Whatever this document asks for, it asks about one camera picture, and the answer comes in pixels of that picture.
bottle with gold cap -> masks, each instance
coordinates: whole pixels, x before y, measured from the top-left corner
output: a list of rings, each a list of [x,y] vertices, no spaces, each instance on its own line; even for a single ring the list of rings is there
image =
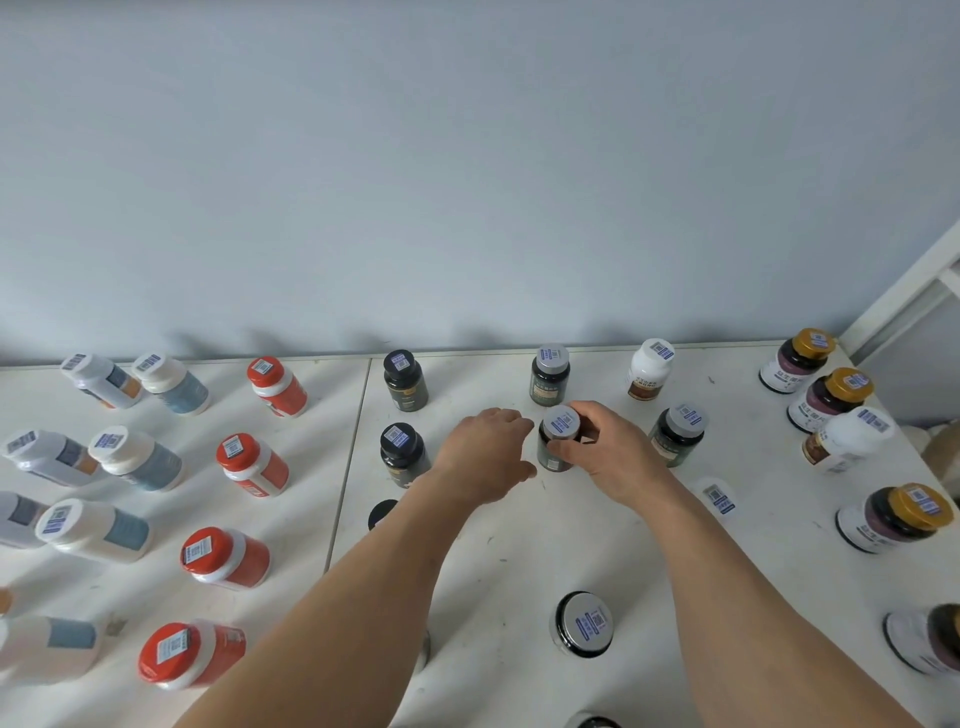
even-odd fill
[[[836,345],[836,340],[821,328],[804,328],[784,341],[760,368],[760,383],[779,395],[796,392],[823,368]]]
[[[862,503],[837,511],[834,519],[844,541],[866,553],[928,539],[953,522],[949,501],[920,483],[881,488]]]
[[[907,609],[883,618],[894,654],[924,675],[960,675],[960,604]]]
[[[874,392],[874,383],[858,369],[840,367],[815,379],[786,408],[787,419],[806,433],[831,417],[856,409]]]

bottle with red cap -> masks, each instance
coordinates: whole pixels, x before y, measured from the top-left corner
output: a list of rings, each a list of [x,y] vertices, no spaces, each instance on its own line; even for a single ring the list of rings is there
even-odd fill
[[[205,688],[233,667],[247,651],[238,627],[206,619],[164,624],[140,650],[140,677],[167,691]]]
[[[256,497],[283,493],[290,467],[270,447],[246,432],[237,432],[217,446],[217,462],[224,475]]]
[[[247,367],[247,379],[278,417],[298,417],[306,409],[306,392],[294,373],[275,356],[254,359]]]
[[[270,550],[236,529],[208,526],[184,542],[180,565],[205,584],[252,589],[267,578]]]

person's right arm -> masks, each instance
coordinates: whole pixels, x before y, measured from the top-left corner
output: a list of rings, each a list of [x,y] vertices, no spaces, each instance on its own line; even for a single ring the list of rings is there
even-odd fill
[[[921,728],[797,614],[636,425],[597,402],[570,405],[595,442],[548,447],[653,532],[670,574],[693,699],[708,728]]]

red cap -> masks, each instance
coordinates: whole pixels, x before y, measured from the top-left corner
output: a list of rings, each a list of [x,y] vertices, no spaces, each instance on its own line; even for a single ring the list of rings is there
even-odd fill
[[[246,432],[236,432],[217,446],[217,462],[224,470],[239,473],[251,467],[260,456],[260,444]]]
[[[222,528],[210,525],[183,542],[180,565],[190,573],[213,573],[227,562],[232,552],[233,537]]]
[[[254,387],[272,387],[283,379],[283,371],[275,356],[259,356],[247,366],[247,379]]]
[[[164,642],[175,635],[179,636]],[[172,621],[156,630],[143,644],[136,669],[148,683],[168,683],[189,670],[199,652],[200,630],[192,624]]]

person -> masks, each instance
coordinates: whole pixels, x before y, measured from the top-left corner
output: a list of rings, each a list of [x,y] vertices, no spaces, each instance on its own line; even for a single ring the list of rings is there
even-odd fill
[[[803,619],[646,435],[595,401],[574,401],[592,442],[552,442],[563,460],[634,510],[673,587],[681,651],[706,726],[920,728]],[[385,728],[410,680],[441,564],[470,514],[537,469],[521,459],[530,420],[511,409],[467,417],[433,468],[177,728]],[[716,624],[724,629],[715,629]]]

